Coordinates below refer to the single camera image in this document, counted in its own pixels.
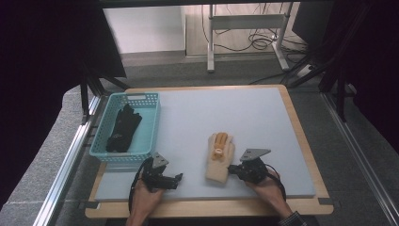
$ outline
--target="blue basket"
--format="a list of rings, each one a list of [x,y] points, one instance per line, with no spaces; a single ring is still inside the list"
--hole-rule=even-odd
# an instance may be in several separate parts
[[[142,117],[127,153],[109,153],[105,146],[114,129],[118,111],[126,104]],[[142,162],[155,149],[161,106],[158,93],[114,93],[100,121],[99,128],[90,147],[90,155],[107,162]]]

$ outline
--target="black cloth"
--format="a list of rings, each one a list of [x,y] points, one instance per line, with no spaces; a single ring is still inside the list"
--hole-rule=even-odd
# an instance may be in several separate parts
[[[65,92],[90,69],[125,76],[103,10],[85,6],[0,1],[0,206],[46,139]]]

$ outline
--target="wooden board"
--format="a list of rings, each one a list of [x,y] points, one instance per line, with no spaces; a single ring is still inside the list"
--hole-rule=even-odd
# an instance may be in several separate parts
[[[284,86],[246,86],[246,87],[205,87],[205,88],[160,88],[160,89],[129,89],[129,92],[138,91],[164,91],[164,90],[191,90],[191,89],[244,89],[244,88],[278,88],[282,101],[284,102],[289,118],[293,125],[295,135],[303,153],[305,162],[311,174],[315,187],[315,196],[307,199],[289,199],[290,206],[301,214],[320,215],[330,214],[333,211],[331,204],[320,204],[319,198],[328,199],[328,193],[318,171],[317,165],[311,154],[311,149],[306,140],[294,106]],[[90,201],[94,201],[98,184],[101,181],[105,169],[102,164],[99,169],[95,185],[90,195]],[[101,202],[97,209],[87,209],[89,218],[127,218],[126,202]],[[257,199],[227,200],[227,201],[163,201],[152,213],[153,218],[175,218],[175,217],[216,217],[216,216],[264,216],[275,215],[275,213]]]

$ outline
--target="black glove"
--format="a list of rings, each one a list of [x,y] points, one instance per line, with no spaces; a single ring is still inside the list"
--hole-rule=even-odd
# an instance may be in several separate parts
[[[142,117],[126,105],[118,112],[114,130],[106,142],[105,149],[108,152],[126,153],[132,142],[133,134],[141,122]]]

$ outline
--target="robotic hand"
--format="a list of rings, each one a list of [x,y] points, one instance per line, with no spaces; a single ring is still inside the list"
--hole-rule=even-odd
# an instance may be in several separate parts
[[[230,174],[236,174],[240,180],[251,182],[257,185],[266,177],[273,179],[281,190],[282,197],[286,200],[285,188],[280,179],[272,175],[266,164],[260,158],[262,155],[270,153],[267,149],[247,149],[241,156],[241,165],[229,165],[228,170]]]
[[[180,173],[173,177],[163,176],[162,173],[167,168],[168,161],[161,156],[161,154],[156,153],[154,157],[149,157],[141,164],[140,168],[137,171],[134,181],[132,182],[132,186],[130,188],[129,194],[129,212],[132,211],[132,201],[133,195],[135,194],[135,187],[140,176],[141,170],[141,180],[146,185],[147,189],[150,192],[153,192],[156,188],[163,189],[176,189],[178,183],[182,180],[183,174]]]

